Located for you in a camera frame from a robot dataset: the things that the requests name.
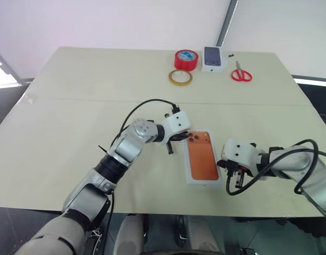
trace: red scissors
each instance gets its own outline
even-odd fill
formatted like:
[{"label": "red scissors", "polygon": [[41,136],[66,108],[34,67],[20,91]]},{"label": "red scissors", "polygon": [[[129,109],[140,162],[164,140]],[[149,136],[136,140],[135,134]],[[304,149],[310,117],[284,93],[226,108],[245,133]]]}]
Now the red scissors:
[{"label": "red scissors", "polygon": [[236,61],[236,68],[231,73],[231,78],[235,81],[251,81],[253,77],[250,73],[245,70],[242,70],[238,61]]}]

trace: table surface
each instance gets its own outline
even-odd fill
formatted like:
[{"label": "table surface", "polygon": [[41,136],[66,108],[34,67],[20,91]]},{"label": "table surface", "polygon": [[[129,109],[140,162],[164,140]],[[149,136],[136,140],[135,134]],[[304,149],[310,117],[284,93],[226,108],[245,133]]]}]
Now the table surface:
[{"label": "table surface", "polygon": [[[312,138],[326,151],[325,124],[277,56],[234,55],[222,74],[203,73],[199,65],[192,83],[178,87],[168,80],[173,51],[58,49],[0,125],[0,206],[61,210],[70,191],[103,157],[97,145],[108,148],[130,110],[150,98],[178,103],[193,128],[212,131],[217,152],[228,138],[265,150]],[[252,82],[231,80],[236,60],[252,73]],[[164,103],[150,103],[129,121],[159,122],[169,111]],[[271,177],[234,197],[224,186],[188,186],[183,143],[173,147],[173,155],[165,146],[144,147],[118,183],[115,212],[321,215],[293,193],[292,180]]]}]

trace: smartphone box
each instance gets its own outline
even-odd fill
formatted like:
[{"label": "smartphone box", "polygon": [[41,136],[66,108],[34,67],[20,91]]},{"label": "smartphone box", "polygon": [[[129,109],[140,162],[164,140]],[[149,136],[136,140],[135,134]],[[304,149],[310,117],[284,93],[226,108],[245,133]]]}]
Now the smartphone box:
[{"label": "smartphone box", "polygon": [[[210,130],[199,130],[199,129],[194,129],[194,130],[189,130],[189,133],[193,133],[194,132],[207,132],[209,134],[209,138],[210,138],[210,144],[211,144],[211,148],[212,148],[212,153],[214,156],[214,160],[215,160],[215,164],[216,162],[219,160],[217,153],[215,152],[215,149],[213,147],[213,135],[212,132]],[[187,139],[184,140],[184,166],[185,166],[185,177],[186,177],[186,182],[187,184],[191,184],[191,185],[202,185],[202,186],[222,186],[222,177],[221,177],[221,170],[219,166],[216,166],[216,170],[218,173],[218,179],[217,180],[196,180],[193,178],[192,175],[192,170],[191,170],[191,163],[190,163],[190,154],[189,154],[189,148],[188,148],[188,139],[193,138],[193,137],[189,137]]]}]

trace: floor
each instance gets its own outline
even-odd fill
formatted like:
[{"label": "floor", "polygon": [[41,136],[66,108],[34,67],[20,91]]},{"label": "floor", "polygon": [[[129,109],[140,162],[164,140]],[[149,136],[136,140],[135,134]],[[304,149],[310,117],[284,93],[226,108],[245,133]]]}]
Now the floor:
[{"label": "floor", "polygon": [[[56,215],[53,212],[0,208],[0,255],[14,254]],[[113,215],[105,255],[112,254],[118,229],[125,216]],[[149,215],[145,251],[180,249],[173,237],[174,219],[173,215]],[[253,248],[259,254],[268,255],[326,254],[325,238],[314,238],[290,222],[282,226],[275,220],[237,222],[229,217],[203,219],[209,223],[220,248],[227,254],[239,254],[240,247]]]}]

